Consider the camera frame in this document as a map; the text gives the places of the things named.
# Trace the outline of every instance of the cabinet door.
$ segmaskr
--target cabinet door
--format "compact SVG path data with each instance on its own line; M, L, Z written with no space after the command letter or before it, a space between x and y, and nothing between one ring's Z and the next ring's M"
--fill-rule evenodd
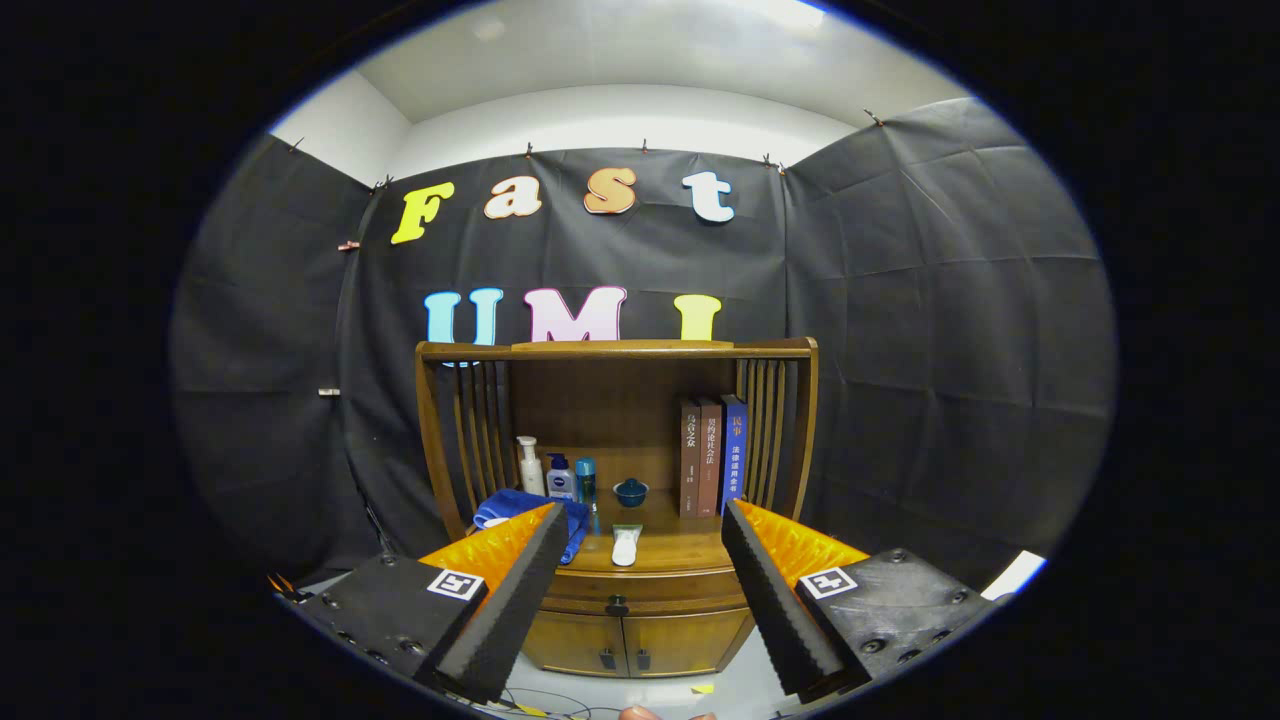
M539 610L525 635L525 655L543 670L627 676L622 625L608 615L571 615Z
M723 670L754 626L751 612L745 607L700 615L625 618L622 629L631 676Z

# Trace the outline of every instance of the wooden shelf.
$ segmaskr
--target wooden shelf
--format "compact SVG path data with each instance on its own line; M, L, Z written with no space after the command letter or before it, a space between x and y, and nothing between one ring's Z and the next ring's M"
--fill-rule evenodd
M605 573L618 578L652 573L684 573L732 568L719 541L721 518L681 518L678 496L672 489L650 489L640 507L622 507L613 495L613 483L596 489L600 511L591 518L577 556L564 573ZM641 524L636 562L630 568L613 564L613 525Z
M420 342L417 356L428 361L481 360L800 360L817 345L788 341L740 343L713 341L617 340L586 342L525 342L511 346Z
M813 338L422 342L415 360L422 448L451 538L466 533L477 503L518 487L516 434L538 438L544 473L548 452L571 466L595 459L599 511L577 555L556 570L526 638L539 666L639 678L716 671L732 660L754 621L721 518L680 516L678 400L739 395L749 407L746 498L796 518L817 418ZM613 495L628 477L649 486L640 507ZM628 568L613 565L616 524L644 527ZM613 598L625 598L626 616L607 612Z

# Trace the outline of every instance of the blue book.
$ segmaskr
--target blue book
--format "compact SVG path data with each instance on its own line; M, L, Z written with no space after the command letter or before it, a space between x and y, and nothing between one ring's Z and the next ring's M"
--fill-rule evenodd
M736 395L722 395L721 402L724 404L719 506L719 514L723 515L728 501L742 497L742 480L746 478L746 404Z

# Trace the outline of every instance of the orange finger pad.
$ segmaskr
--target orange finger pad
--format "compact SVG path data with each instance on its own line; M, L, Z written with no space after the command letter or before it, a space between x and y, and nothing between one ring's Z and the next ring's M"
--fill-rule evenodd
M500 525L494 525L420 557L419 562L484 578L489 587L489 594L480 602L476 609L479 611L498 591L498 585L507 577L507 570L511 570L516 559L529 544L529 538L534 537L534 530L550 510L552 503L549 502L539 505Z
M760 544L786 578L792 593L804 575L870 557L855 547L849 547L777 512L769 512L744 500L735 498L733 502L742 510L746 521L755 530L755 537L760 538Z

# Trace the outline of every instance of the book spine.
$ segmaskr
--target book spine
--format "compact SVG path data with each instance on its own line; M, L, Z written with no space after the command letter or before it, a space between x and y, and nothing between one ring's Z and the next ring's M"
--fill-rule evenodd
M680 516L698 516L698 428L701 411L686 400L680 405Z
M742 478L746 468L746 405L735 397L724 398L724 459L721 462L722 492L719 514L735 497L742 497Z
M698 478L698 516L716 515L716 500L719 496L719 457L721 457L721 405L714 400L699 402L701 409L701 465Z

